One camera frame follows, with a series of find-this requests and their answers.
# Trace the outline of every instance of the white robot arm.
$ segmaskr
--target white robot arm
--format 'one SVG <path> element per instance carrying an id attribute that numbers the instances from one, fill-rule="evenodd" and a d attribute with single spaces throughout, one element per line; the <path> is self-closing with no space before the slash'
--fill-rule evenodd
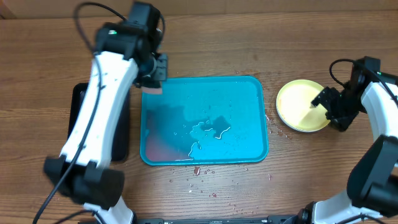
<path id="1" fill-rule="evenodd" d="M 95 2 L 84 2 L 77 9 L 84 5 L 113 11 Z M 129 19 L 123 19 L 118 24 L 107 22 L 97 31 L 94 49 L 87 44 L 96 53 L 80 112 L 59 158 L 48 157 L 44 164 L 55 190 L 83 204 L 101 224 L 135 220 L 121 197 L 124 174 L 109 169 L 113 151 L 118 150 L 114 134 L 129 89 L 133 84 L 160 88 L 167 79 L 167 56 L 156 52 L 164 34 L 157 28 L 159 19 L 164 25 L 160 12 L 150 4 L 135 2 Z M 33 223 L 52 196 L 53 192 Z"/>
<path id="2" fill-rule="evenodd" d="M 398 86 L 387 83 L 393 94 L 398 95 Z M 373 139 L 376 141 L 380 136 L 394 137 L 398 139 L 398 107 L 391 99 L 386 89 L 379 82 L 371 82 L 361 96 L 371 123 Z M 356 215 L 365 214 L 373 218 L 381 218 L 378 211 L 366 207 L 355 207 L 348 197 L 347 190 L 328 199 L 317 202 L 313 207 L 312 223 L 327 224 L 339 223 Z M 360 222 L 357 218 L 348 223 Z"/>

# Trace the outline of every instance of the water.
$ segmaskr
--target water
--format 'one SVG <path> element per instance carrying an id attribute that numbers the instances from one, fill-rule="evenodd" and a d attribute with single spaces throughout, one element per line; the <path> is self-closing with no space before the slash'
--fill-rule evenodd
<path id="1" fill-rule="evenodd" d="M 261 158 L 267 151 L 267 133 L 262 133 L 266 119 L 259 116 L 264 102 L 257 98 L 257 81 L 248 79 L 203 83 L 170 79 L 163 95 L 143 94 L 143 159 L 189 164 Z"/>

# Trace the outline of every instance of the yellow petri dish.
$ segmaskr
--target yellow petri dish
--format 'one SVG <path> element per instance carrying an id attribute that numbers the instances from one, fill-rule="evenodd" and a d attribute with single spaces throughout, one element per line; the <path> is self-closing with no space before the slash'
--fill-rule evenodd
<path id="1" fill-rule="evenodd" d="M 310 80 L 294 80 L 284 85 L 276 98 L 276 109 L 282 121 L 297 131 L 314 132 L 324 128 L 326 109 L 322 105 L 311 108 L 311 101 L 323 87 Z"/>

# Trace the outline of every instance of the black base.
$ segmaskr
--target black base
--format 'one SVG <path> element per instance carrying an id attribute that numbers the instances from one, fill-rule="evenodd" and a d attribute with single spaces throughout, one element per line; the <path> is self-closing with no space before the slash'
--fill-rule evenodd
<path id="1" fill-rule="evenodd" d="M 70 106 L 68 138 L 75 126 L 83 99 L 86 95 L 88 83 L 79 83 L 73 88 L 72 103 Z M 120 113 L 118 124 L 113 136 L 112 161 L 123 161 L 129 153 L 130 135 L 130 91 L 127 93 Z"/>
<path id="2" fill-rule="evenodd" d="M 59 158 L 47 157 L 44 162 L 44 173 L 57 185 L 69 168 L 66 156 Z M 58 192 L 70 197 L 77 204 L 92 203 L 109 209 L 117 204 L 124 186 L 122 171 L 97 169 L 97 164 L 90 161 L 86 166 L 75 164 L 66 179 L 61 183 Z"/>
<path id="3" fill-rule="evenodd" d="M 161 218 L 138 219 L 137 224 L 293 224 L 296 215 L 270 215 L 266 218 L 229 218 L 229 219 L 189 219 L 189 220 L 163 220 Z"/>

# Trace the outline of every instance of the black cable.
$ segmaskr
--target black cable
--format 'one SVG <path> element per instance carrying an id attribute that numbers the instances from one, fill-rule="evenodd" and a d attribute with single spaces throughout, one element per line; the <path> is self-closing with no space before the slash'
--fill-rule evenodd
<path id="1" fill-rule="evenodd" d="M 331 71 L 331 69 L 333 68 L 333 66 L 334 66 L 336 63 L 338 63 L 338 62 L 337 62 L 337 61 L 334 61 L 334 62 L 332 62 L 332 63 L 330 64 L 330 66 L 329 66 L 329 74 L 330 74 L 331 78 L 332 78 L 335 82 L 337 82 L 338 84 L 340 84 L 342 87 L 345 87 L 344 84 L 343 84 L 342 82 L 340 82 L 340 81 L 334 76 L 333 72 Z"/>
<path id="2" fill-rule="evenodd" d="M 349 222 L 353 222 L 353 221 L 355 221 L 355 220 L 357 220 L 357 219 L 359 219 L 359 218 L 362 219 L 362 221 L 363 221 L 365 218 L 368 218 L 368 219 L 373 220 L 373 221 L 375 221 L 375 222 L 377 222 L 377 223 L 386 224 L 385 222 L 381 221 L 381 220 L 378 219 L 378 218 L 373 218 L 373 217 L 371 217 L 371 216 L 369 216 L 369 215 L 365 215 L 365 214 L 360 214 L 360 215 L 356 215 L 356 216 L 351 217 L 351 218 L 347 218 L 346 220 L 343 220 L 343 221 L 338 222 L 338 223 L 336 223 L 336 224 L 346 224 L 346 223 L 349 223 Z"/>
<path id="3" fill-rule="evenodd" d="M 160 15 L 160 19 L 162 20 L 162 26 L 163 26 L 163 28 L 162 28 L 162 36 L 160 37 L 160 40 L 159 40 L 159 45 L 162 43 L 164 34 L 166 33 L 166 22 L 164 21 L 163 15 Z"/>
<path id="4" fill-rule="evenodd" d="M 97 66 L 98 69 L 98 93 L 97 93 L 97 97 L 95 99 L 95 104 L 94 104 L 94 108 L 93 108 L 93 112 L 91 113 L 90 116 L 90 120 L 88 121 L 86 130 L 83 134 L 83 137 L 79 143 L 78 149 L 76 151 L 75 156 L 73 157 L 72 161 L 70 162 L 69 167 L 66 169 L 65 173 L 62 175 L 61 179 L 58 181 L 58 183 L 55 185 L 55 187 L 53 188 L 53 190 L 50 192 L 49 196 L 47 196 L 47 198 L 45 199 L 44 203 L 42 204 L 42 206 L 40 207 L 39 211 L 37 211 L 35 218 L 33 219 L 33 224 L 36 224 L 37 221 L 39 220 L 41 214 L 43 213 L 43 211 L 45 210 L 45 208 L 47 207 L 47 205 L 50 203 L 52 197 L 55 195 L 55 193 L 57 192 L 57 190 L 59 189 L 59 187 L 61 186 L 61 184 L 65 181 L 65 179 L 67 178 L 68 174 L 70 173 L 70 171 L 73 168 L 73 165 L 76 164 L 76 161 L 81 153 L 81 151 L 84 148 L 84 143 L 86 141 L 88 132 L 91 128 L 91 125 L 93 123 L 94 120 L 94 116 L 98 107 L 98 103 L 100 101 L 100 96 L 101 96 L 101 86 L 102 86 L 102 73 L 101 73 L 101 65 L 100 62 L 98 61 L 98 59 L 96 58 L 96 53 L 94 52 L 94 48 L 91 46 L 89 39 L 87 38 L 87 36 L 84 33 L 83 28 L 81 27 L 81 24 L 79 22 L 79 11 L 83 6 L 99 6 L 102 7 L 104 9 L 107 9 L 111 12 L 113 12 L 115 15 L 119 16 L 121 19 L 123 19 L 124 21 L 126 20 L 125 17 L 123 17 L 120 13 L 116 12 L 115 10 L 111 9 L 108 6 L 102 5 L 100 3 L 96 3 L 96 2 L 83 2 L 79 5 L 77 5 L 77 7 L 75 8 L 74 12 L 73 12 L 73 19 L 75 20 L 75 25 L 76 25 L 76 29 L 78 31 L 78 33 L 80 34 L 80 37 L 83 39 L 83 41 L 85 42 L 87 48 L 89 49 L 89 51 L 91 52 L 91 54 L 93 55 L 95 64 Z"/>
<path id="5" fill-rule="evenodd" d="M 68 221 L 68 220 L 72 219 L 73 217 L 76 217 L 76 216 L 81 215 L 81 214 L 84 214 L 84 213 L 92 213 L 92 215 L 97 216 L 97 219 L 99 220 L 99 222 L 101 222 L 101 224 L 106 224 L 105 221 L 104 221 L 104 219 L 102 218 L 102 216 L 99 215 L 99 213 L 98 213 L 97 211 L 94 211 L 94 210 L 81 210 L 81 211 L 79 211 L 79 212 L 75 212 L 75 213 L 73 213 L 73 214 L 71 214 L 71 215 L 68 215 L 67 217 L 65 217 L 65 218 L 63 218 L 63 219 L 58 220 L 58 221 L 55 222 L 54 224 L 63 223 L 63 222 L 65 222 L 65 221 Z"/>
<path id="6" fill-rule="evenodd" d="M 91 211 L 91 210 L 81 210 L 81 211 L 79 211 L 79 212 L 75 212 L 75 213 L 73 213 L 73 214 L 71 214 L 71 215 L 68 215 L 67 217 L 65 217 L 65 218 L 63 218 L 63 219 L 58 220 L 58 221 L 55 222 L 54 224 L 63 223 L 63 222 L 65 222 L 65 221 L 70 220 L 71 218 L 73 218 L 73 217 L 75 217 L 75 216 L 78 216 L 78 215 L 81 215 L 81 214 L 84 214 L 84 213 L 93 213 L 93 211 Z"/>
<path id="7" fill-rule="evenodd" d="M 113 14 L 119 16 L 123 21 L 127 21 L 127 19 L 120 13 L 116 12 L 114 9 L 111 9 L 108 6 L 105 6 L 103 4 L 97 3 L 97 2 L 83 2 L 79 5 L 77 5 L 77 7 L 75 8 L 75 10 L 73 11 L 73 20 L 75 21 L 75 26 L 77 31 L 79 32 L 81 38 L 83 39 L 83 41 L 85 42 L 86 46 L 88 47 L 88 49 L 91 52 L 94 52 L 94 47 L 91 46 L 89 39 L 87 38 L 87 36 L 85 35 L 85 32 L 83 30 L 83 28 L 81 27 L 80 21 L 79 21 L 79 12 L 80 9 L 84 6 L 98 6 L 98 7 L 102 7 L 104 9 L 107 9 L 109 11 L 111 11 Z"/>
<path id="8" fill-rule="evenodd" d="M 330 76 L 332 77 L 332 79 L 334 79 L 334 81 L 336 81 L 337 83 L 339 83 L 341 86 L 343 86 L 345 88 L 345 85 L 343 83 L 341 83 L 339 80 L 337 80 L 337 78 L 333 75 L 333 72 L 331 71 L 331 68 L 338 62 L 351 62 L 354 65 L 356 65 L 356 66 L 366 70 L 370 74 L 372 74 L 384 86 L 384 88 L 386 89 L 386 91 L 391 96 L 392 100 L 394 101 L 394 103 L 398 106 L 398 98 L 397 98 L 397 96 L 395 96 L 393 94 L 393 92 L 390 90 L 390 88 L 387 86 L 387 84 L 380 78 L 380 76 L 378 74 L 376 74 L 374 71 L 372 71 L 372 70 L 368 69 L 367 67 L 365 67 L 365 65 L 363 65 L 363 64 L 361 64 L 361 63 L 359 63 L 359 62 L 357 62 L 355 60 L 342 58 L 342 59 L 338 59 L 338 60 L 335 60 L 334 62 L 332 62 L 330 64 L 330 67 L 329 67 L 329 72 L 330 72 Z"/>

